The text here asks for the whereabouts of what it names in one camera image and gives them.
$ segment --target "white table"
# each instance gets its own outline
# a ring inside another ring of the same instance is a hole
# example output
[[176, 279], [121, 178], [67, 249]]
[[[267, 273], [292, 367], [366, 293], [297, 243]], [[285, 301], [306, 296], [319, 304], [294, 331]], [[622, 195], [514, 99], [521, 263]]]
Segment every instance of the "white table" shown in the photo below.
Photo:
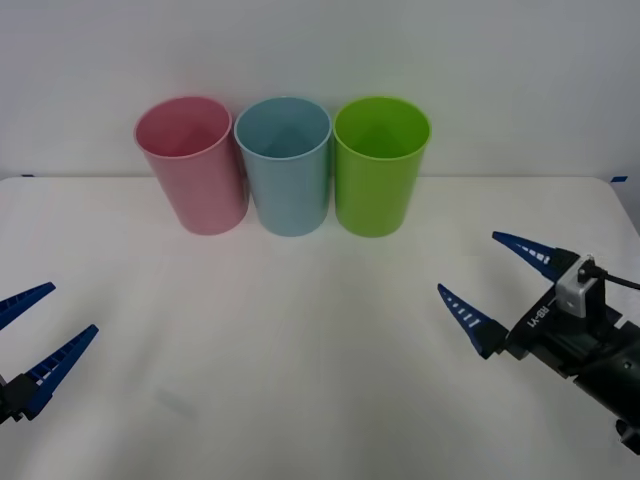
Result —
[[[405, 225], [333, 213], [279, 238], [250, 209], [198, 237], [156, 181], [0, 183], [0, 297], [58, 289], [0, 334], [5, 378], [100, 333], [34, 422], [0, 427], [3, 480], [635, 478], [614, 417], [535, 358], [483, 361], [436, 284], [511, 327], [548, 283], [493, 230], [640, 278], [640, 239], [588, 178], [420, 179]], [[640, 295], [609, 287], [631, 316]]]

